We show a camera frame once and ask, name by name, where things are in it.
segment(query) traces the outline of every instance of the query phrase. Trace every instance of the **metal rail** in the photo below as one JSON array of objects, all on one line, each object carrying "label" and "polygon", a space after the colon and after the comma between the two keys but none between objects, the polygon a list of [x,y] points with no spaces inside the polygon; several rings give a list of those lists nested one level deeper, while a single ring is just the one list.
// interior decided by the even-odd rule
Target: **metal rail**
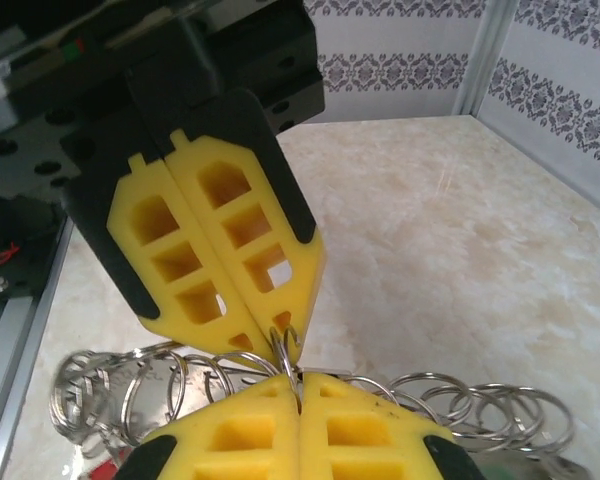
[{"label": "metal rail", "polygon": [[26,397],[73,224],[58,235],[47,286],[39,297],[0,301],[0,478]]}]

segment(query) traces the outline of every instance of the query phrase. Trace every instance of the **patterned wallpaper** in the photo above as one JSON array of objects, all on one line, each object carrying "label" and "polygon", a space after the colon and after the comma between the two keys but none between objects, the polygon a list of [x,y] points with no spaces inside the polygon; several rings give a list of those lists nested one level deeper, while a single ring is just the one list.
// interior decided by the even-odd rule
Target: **patterned wallpaper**
[{"label": "patterned wallpaper", "polygon": [[476,17],[484,11],[486,0],[306,0],[310,14],[394,15],[400,17]]},{"label": "patterned wallpaper", "polygon": [[520,0],[478,118],[600,205],[600,0]]},{"label": "patterned wallpaper", "polygon": [[448,115],[486,0],[305,0],[327,110],[315,121]]}]

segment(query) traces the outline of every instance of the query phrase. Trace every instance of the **square cutout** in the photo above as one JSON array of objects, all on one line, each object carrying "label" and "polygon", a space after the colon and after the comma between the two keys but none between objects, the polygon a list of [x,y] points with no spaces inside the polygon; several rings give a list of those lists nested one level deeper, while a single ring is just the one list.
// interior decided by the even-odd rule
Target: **square cutout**
[{"label": "square cutout", "polygon": [[202,267],[200,260],[188,243],[181,243],[165,250],[153,257],[152,262],[167,283],[178,280]]},{"label": "square cutout", "polygon": [[291,325],[291,312],[282,312],[273,317],[273,323],[278,327],[280,333],[284,333],[285,329]]},{"label": "square cutout", "polygon": [[138,203],[131,212],[131,228],[144,246],[180,228],[162,197],[155,195]]},{"label": "square cutout", "polygon": [[327,420],[330,446],[384,447],[391,445],[389,428],[373,413],[347,414]]},{"label": "square cutout", "polygon": [[196,467],[193,480],[269,480],[269,465],[209,465]]},{"label": "square cutout", "polygon": [[205,168],[198,180],[214,209],[251,191],[242,170],[222,161]]},{"label": "square cutout", "polygon": [[178,294],[176,300],[184,310],[187,319],[196,325],[204,325],[223,315],[220,302],[224,305],[224,301],[211,282],[205,282]]},{"label": "square cutout", "polygon": [[397,462],[334,462],[333,480],[404,480],[403,467]]},{"label": "square cutout", "polygon": [[229,339],[229,345],[243,352],[253,352],[253,343],[246,333],[241,333]]},{"label": "square cutout", "polygon": [[268,415],[249,415],[224,421],[215,432],[212,452],[234,452],[273,448],[276,424]]},{"label": "square cutout", "polygon": [[247,271],[251,275],[256,288],[267,293],[285,283],[293,277],[291,264],[285,257],[280,245],[275,245],[245,262]]},{"label": "square cutout", "polygon": [[271,231],[260,205],[254,205],[223,223],[231,243],[240,248]]}]

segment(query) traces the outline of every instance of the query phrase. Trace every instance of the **screw hole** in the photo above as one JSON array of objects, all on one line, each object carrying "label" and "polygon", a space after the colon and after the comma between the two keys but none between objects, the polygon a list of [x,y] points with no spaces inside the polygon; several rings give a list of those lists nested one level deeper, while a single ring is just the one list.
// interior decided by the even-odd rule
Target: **screw hole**
[{"label": "screw hole", "polygon": [[55,108],[44,116],[49,125],[67,125],[76,119],[76,114],[69,108]]},{"label": "screw hole", "polygon": [[285,112],[289,109],[289,102],[287,102],[286,100],[284,102],[280,102],[279,104],[275,105],[273,107],[273,109],[271,110],[275,115],[278,115],[282,112]]},{"label": "screw hole", "polygon": [[0,138],[0,157],[11,155],[18,151],[18,144],[13,140],[7,140],[6,138]]},{"label": "screw hole", "polygon": [[280,128],[278,129],[278,131],[280,133],[289,130],[291,127],[293,127],[296,124],[296,122],[294,122],[293,120],[287,120],[286,122],[284,122],[282,125],[280,125]]},{"label": "screw hole", "polygon": [[69,177],[58,177],[51,180],[49,185],[51,185],[51,188],[61,188],[64,187],[68,181]]},{"label": "screw hole", "polygon": [[74,160],[89,160],[96,153],[96,142],[91,138],[76,138],[71,144],[71,158]]},{"label": "screw hole", "polygon": [[62,165],[58,162],[47,161],[36,165],[33,171],[38,175],[53,175],[54,173],[59,172],[61,168]]},{"label": "screw hole", "polygon": [[282,68],[283,70],[286,70],[288,68],[293,67],[295,64],[296,64],[295,57],[287,57],[284,60],[281,60],[280,63],[278,63],[278,68]]}]

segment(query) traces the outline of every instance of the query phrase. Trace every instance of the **yellow foam pad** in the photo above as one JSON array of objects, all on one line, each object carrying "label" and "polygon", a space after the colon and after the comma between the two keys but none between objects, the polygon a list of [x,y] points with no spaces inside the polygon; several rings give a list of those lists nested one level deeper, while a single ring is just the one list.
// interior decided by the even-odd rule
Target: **yellow foam pad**
[{"label": "yellow foam pad", "polygon": [[323,374],[304,378],[301,480],[443,480],[423,439],[451,432]]},{"label": "yellow foam pad", "polygon": [[[369,392],[307,374],[301,414],[279,375],[143,443],[177,440],[156,480],[443,480],[424,444],[428,435],[453,441],[446,428]],[[124,470],[120,480],[134,478],[134,465]]]},{"label": "yellow foam pad", "polygon": [[[271,359],[269,330],[306,336],[325,263],[300,243],[255,154],[203,136],[118,182],[107,228],[160,309],[149,330],[211,353]],[[297,362],[301,348],[289,345]]]},{"label": "yellow foam pad", "polygon": [[211,353],[249,350],[272,360],[202,227],[163,161],[131,159],[107,228],[160,309],[150,331]]},{"label": "yellow foam pad", "polygon": [[297,480],[295,397],[277,376],[188,415],[147,437],[177,445],[159,480]]},{"label": "yellow foam pad", "polygon": [[[208,136],[190,142],[182,131],[171,141],[167,168],[261,331],[291,325],[305,338],[325,263],[320,232],[298,242],[251,150]],[[289,347],[297,362],[300,350]]]}]

